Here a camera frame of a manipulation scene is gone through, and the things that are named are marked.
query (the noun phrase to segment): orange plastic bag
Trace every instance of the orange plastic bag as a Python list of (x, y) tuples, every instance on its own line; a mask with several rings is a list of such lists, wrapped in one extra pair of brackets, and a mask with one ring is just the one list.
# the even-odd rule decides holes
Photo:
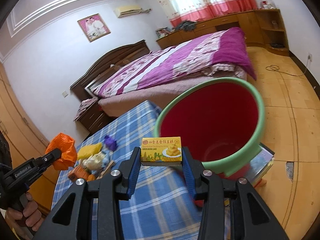
[(54, 169), (56, 171), (66, 171), (69, 167), (74, 167), (77, 161), (75, 140), (64, 133), (59, 133), (49, 143), (45, 153), (47, 154), (56, 148), (60, 149), (62, 154), (61, 158), (52, 164)]

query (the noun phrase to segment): green bucket rim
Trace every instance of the green bucket rim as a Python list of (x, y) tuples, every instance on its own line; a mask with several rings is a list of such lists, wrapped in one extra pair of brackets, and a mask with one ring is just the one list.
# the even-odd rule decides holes
[[(160, 115), (156, 121), (155, 129), (154, 129), (154, 136), (155, 137), (161, 136), (160, 135), (160, 127), (161, 127), (161, 124), (163, 122), (164, 117), (179, 101), (181, 101), (183, 98), (190, 95), (191, 93), (195, 92), (196, 90), (199, 90), (201, 88), (204, 88), (204, 87), (212, 85), (212, 84), (217, 84), (217, 83), (222, 83), (222, 82), (236, 83), (238, 85), (241, 85), (245, 89), (249, 90), (249, 92), (251, 92), (251, 94), (253, 95), (254, 100), (256, 102), (257, 108), (258, 108), (258, 122), (257, 122), (256, 128), (255, 128), (252, 136), (250, 137), (250, 139), (247, 141), (247, 143), (241, 149), (239, 149), (238, 151), (236, 151), (232, 155), (225, 157), (223, 159), (210, 161), (210, 162), (203, 162), (203, 163), (206, 164), (206, 166), (215, 166), (215, 167), (220, 166), (220, 165), (225, 166), (226, 163), (231, 163), (231, 162), (239, 159), (239, 157), (243, 154), (243, 152), (249, 151), (255, 142), (258, 141), (258, 144), (259, 144), (261, 136), (262, 136), (261, 130), (263, 130), (264, 122), (265, 122), (265, 108), (264, 108), (263, 99), (262, 99), (260, 93), (257, 91), (257, 89), (252, 84), (250, 84), (249, 82), (247, 82), (243, 79), (234, 78), (234, 77), (221, 77), (221, 78), (216, 78), (216, 79), (212, 79), (212, 80), (203, 82), (199, 85), (192, 87), (191, 89), (185, 91), (184, 93), (182, 93), (181, 95), (176, 97), (160, 113)], [(238, 171), (239, 169), (236, 168), (236, 169), (231, 169), (228, 171), (227, 170), (228, 170), (227, 168), (222, 168), (221, 172), (223, 172), (227, 176), (229, 176), (229, 175), (233, 174), (234, 172)]]

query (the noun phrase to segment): trash can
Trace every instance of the trash can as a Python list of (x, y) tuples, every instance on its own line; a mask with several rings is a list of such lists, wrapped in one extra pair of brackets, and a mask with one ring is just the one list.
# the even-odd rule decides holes
[(261, 151), (264, 122), (264, 104), (256, 88), (240, 78), (224, 77), (173, 100), (158, 117), (154, 135), (180, 136), (182, 146), (206, 169), (230, 177)]

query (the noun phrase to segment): bed headboard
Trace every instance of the bed headboard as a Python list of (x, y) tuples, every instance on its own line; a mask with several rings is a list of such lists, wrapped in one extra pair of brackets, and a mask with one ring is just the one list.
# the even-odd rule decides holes
[(92, 98), (88, 86), (92, 86), (96, 81), (100, 83), (104, 82), (119, 70), (119, 68), (110, 67), (110, 65), (125, 66), (149, 52), (150, 50), (145, 40), (113, 49), (99, 58), (89, 70), (70, 87), (70, 90), (80, 101)]

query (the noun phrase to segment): purple striped blanket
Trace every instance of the purple striped blanket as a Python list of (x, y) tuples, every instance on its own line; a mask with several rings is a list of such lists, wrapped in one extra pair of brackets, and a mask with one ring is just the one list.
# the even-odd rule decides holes
[(101, 98), (109, 98), (186, 78), (218, 63), (239, 65), (256, 79), (240, 28), (207, 34), (151, 52), (121, 68), (92, 92)]

